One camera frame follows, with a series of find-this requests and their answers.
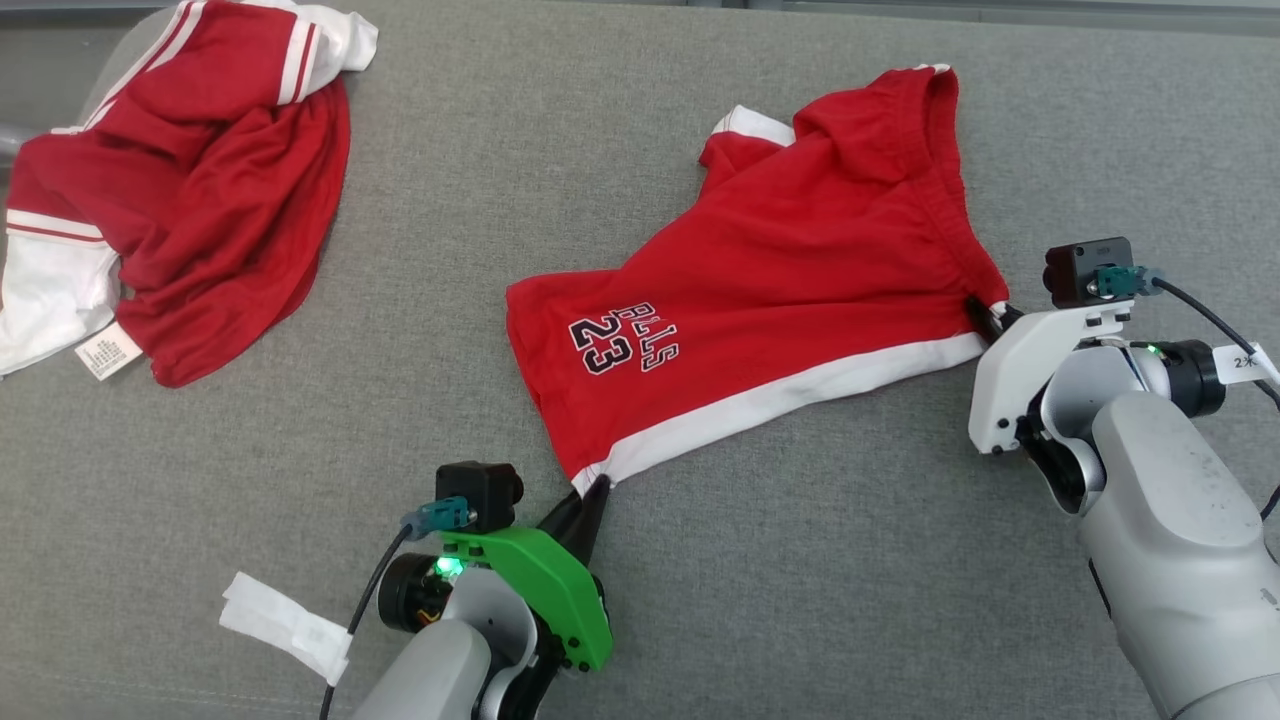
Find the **white stripe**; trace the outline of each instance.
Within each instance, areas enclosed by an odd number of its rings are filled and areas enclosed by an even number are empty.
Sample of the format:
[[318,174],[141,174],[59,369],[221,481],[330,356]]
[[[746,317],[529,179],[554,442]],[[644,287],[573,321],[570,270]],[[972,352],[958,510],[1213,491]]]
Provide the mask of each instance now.
[[940,74],[942,74],[945,72],[950,72],[951,70],[951,65],[948,65],[946,63],[937,63],[934,65],[925,65],[925,64],[922,63],[919,65],[915,65],[911,69],[913,70],[927,70],[929,68],[933,68],[933,74],[936,74],[936,76],[940,76]]
[[188,40],[191,40],[191,33],[196,32],[196,23],[200,22],[200,15],[204,12],[205,12],[204,3],[195,3],[191,5],[191,14],[187,15],[187,22],[182,24],[182,28],[178,29],[178,35],[173,38],[173,42],[170,42],[169,47],[166,47],[165,51],[161,53],[159,58],[156,58],[156,61],[151,65],[151,68],[147,72],[151,72],[159,68],[160,65],[168,63],[169,60],[174,59],[178,51],[182,50],[182,46],[186,45]]
[[115,85],[111,86],[111,90],[106,91],[106,95],[102,96],[102,102],[100,102],[97,105],[97,109],[93,110],[93,114],[90,117],[90,122],[86,122],[84,127],[91,127],[93,119],[102,113],[104,109],[102,106],[106,105],[106,101],[119,95],[119,92],[124,90],[124,86],[128,85],[131,79],[133,79],[133,76],[142,72],[142,67],[146,65],[148,61],[151,61],[151,58],[160,50],[160,46],[164,45],[166,40],[169,40],[170,35],[173,35],[174,29],[178,27],[178,20],[182,19],[183,9],[186,9],[187,5],[189,4],[191,0],[183,0],[182,3],[178,3],[178,6],[174,9],[173,17],[169,18],[169,24],[165,26],[164,32],[160,33],[160,37],[155,41],[154,45],[151,45],[151,47],[146,53],[142,54],[141,58],[138,58],[137,63],[133,63],[133,67],[131,67],[129,70],[124,73],[124,77],[115,81]]
[[115,106],[115,100],[99,105],[97,110],[93,111],[93,117],[84,123],[84,129],[91,128],[97,124],[99,120],[106,117],[108,110]]
[[982,355],[978,333],[931,340],[851,355],[731,395],[663,420],[613,443],[604,460],[573,475],[577,492],[599,475],[614,484],[690,450],[754,428],[805,405],[876,389],[888,383],[954,368]]
[[97,240],[102,238],[102,231],[97,229],[97,225],[64,220],[52,215],[41,215],[40,213],[28,213],[26,210],[9,210],[5,213],[5,222],[42,231],[67,232]]
[[302,50],[307,46],[307,29],[311,23],[298,18],[293,19],[293,31],[289,33],[289,46],[284,51],[284,69],[280,73],[280,99],[276,105],[288,105],[293,100],[293,91],[298,87],[298,72],[302,69]]
[[783,147],[796,141],[796,131],[791,129],[787,124],[741,105],[735,106],[727,115],[721,118],[721,122],[716,123],[712,135],[718,132],[733,132],[745,135],[746,137],[758,137]]

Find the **clothing tag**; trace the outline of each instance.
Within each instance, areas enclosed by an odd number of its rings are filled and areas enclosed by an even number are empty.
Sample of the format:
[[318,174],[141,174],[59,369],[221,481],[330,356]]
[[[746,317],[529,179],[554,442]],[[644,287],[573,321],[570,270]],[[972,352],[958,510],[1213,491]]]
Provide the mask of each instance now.
[[1217,382],[1230,386],[1267,379],[1267,369],[1262,363],[1262,347],[1251,342],[1257,352],[1251,357],[1239,345],[1224,345],[1213,348],[1213,364],[1217,365]]
[[105,380],[134,357],[141,357],[142,348],[124,332],[120,323],[111,323],[105,331],[77,347],[76,355],[95,378]]
[[347,670],[352,639],[346,628],[307,612],[288,596],[244,573],[236,573],[223,597],[227,607],[219,625],[273,644],[319,673],[329,685],[338,684]]

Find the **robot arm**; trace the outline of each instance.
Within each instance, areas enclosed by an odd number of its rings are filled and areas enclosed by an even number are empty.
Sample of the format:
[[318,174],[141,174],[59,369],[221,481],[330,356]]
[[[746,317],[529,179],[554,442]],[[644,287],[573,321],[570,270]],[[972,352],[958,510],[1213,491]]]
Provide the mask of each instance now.
[[1106,489],[1080,539],[1160,716],[1280,717],[1280,568],[1253,502],[1164,397],[1116,397],[1093,438]]
[[1100,293],[1128,241],[1051,250],[1061,309],[1019,318],[978,365],[969,436],[1023,450],[1082,518],[1119,644],[1160,717],[1280,719],[1280,568],[1262,519],[1188,418],[1225,398],[1199,341],[1125,342],[1133,293]]
[[402,555],[381,578],[383,623],[416,634],[355,720],[534,720],[562,669],[608,660],[604,591],[586,569],[608,478],[538,528],[511,527],[520,488],[509,465],[440,468],[438,500],[465,498],[475,519],[443,533],[442,557]]

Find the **green led light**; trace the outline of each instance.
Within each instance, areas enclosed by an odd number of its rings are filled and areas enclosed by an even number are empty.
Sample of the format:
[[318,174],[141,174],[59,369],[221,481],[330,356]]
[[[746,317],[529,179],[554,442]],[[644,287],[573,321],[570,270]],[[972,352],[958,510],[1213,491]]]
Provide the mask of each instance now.
[[466,565],[457,557],[439,557],[435,561],[435,574],[449,579],[462,573]]

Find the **gray robot arm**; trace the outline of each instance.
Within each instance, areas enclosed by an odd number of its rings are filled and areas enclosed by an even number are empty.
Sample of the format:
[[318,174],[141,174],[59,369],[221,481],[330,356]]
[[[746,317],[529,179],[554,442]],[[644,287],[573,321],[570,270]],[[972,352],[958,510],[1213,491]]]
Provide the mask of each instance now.
[[1119,337],[1146,293],[1100,291],[1105,275],[1140,281],[1126,240],[1046,261],[1059,310],[1002,323],[978,365],[970,439],[1025,452],[1080,518],[1119,644],[1162,720],[1280,720],[1280,568],[1188,419],[1225,400],[1212,350]]
[[1106,488],[1080,521],[1116,638],[1162,719],[1280,719],[1280,568],[1231,471],[1169,400],[1093,421]]
[[489,643],[471,625],[433,623],[401,651],[355,720],[471,720],[490,657]]

